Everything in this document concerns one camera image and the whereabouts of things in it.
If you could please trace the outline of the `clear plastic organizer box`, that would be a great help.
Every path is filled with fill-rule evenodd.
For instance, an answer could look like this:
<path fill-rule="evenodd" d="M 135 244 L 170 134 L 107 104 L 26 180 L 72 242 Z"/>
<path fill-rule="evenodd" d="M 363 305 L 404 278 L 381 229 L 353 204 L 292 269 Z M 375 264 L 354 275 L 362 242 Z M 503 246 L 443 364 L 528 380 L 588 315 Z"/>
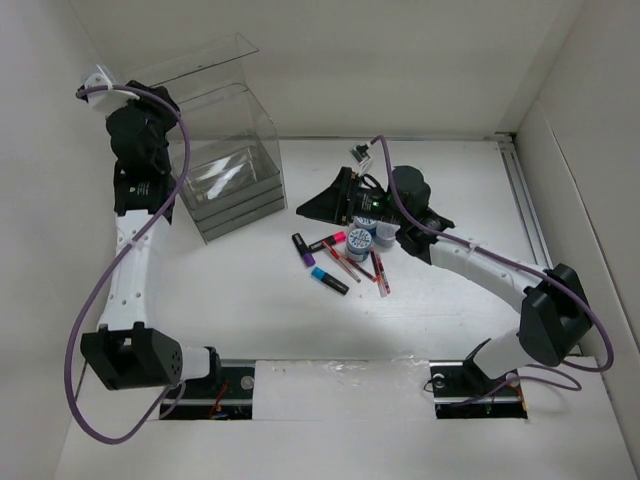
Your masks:
<path fill-rule="evenodd" d="M 126 74 L 166 88 L 181 110 L 191 156 L 178 128 L 168 135 L 169 154 L 174 171 L 187 173 L 180 197 L 205 242 L 287 206 L 278 133 L 243 69 L 258 51 L 236 33 Z"/>

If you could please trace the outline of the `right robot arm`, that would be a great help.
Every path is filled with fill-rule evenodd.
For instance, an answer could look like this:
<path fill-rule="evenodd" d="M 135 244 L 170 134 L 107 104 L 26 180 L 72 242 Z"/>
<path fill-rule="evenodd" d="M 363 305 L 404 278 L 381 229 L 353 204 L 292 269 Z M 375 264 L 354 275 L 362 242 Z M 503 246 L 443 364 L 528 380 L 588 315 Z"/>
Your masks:
<path fill-rule="evenodd" d="M 431 189 L 409 166 L 392 171 L 396 192 L 368 175 L 343 167 L 331 185 L 297 207 L 298 215 L 346 226 L 357 217 L 398 226 L 395 238 L 410 256 L 456 273 L 510 305 L 520 316 L 517 328 L 478 345 L 454 378 L 468 396 L 480 396 L 499 380 L 531 363 L 556 367 L 593 326 L 577 273 L 501 263 L 482 254 L 468 239 L 455 241 L 454 223 L 429 206 Z"/>

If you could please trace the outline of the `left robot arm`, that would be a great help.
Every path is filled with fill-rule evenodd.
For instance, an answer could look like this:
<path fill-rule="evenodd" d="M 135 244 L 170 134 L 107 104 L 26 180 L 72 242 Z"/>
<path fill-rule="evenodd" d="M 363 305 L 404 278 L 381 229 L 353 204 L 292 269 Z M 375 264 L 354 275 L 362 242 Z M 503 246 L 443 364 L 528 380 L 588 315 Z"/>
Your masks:
<path fill-rule="evenodd" d="M 109 297 L 96 331 L 80 351 L 109 390 L 186 383 L 201 396 L 222 387 L 222 367 L 211 346 L 188 347 L 156 327 L 156 285 L 161 250 L 173 220 L 176 178 L 168 132 L 178 124 L 177 104 L 164 87 L 135 80 L 113 91 L 123 99 L 106 118 L 114 166 L 116 257 Z"/>

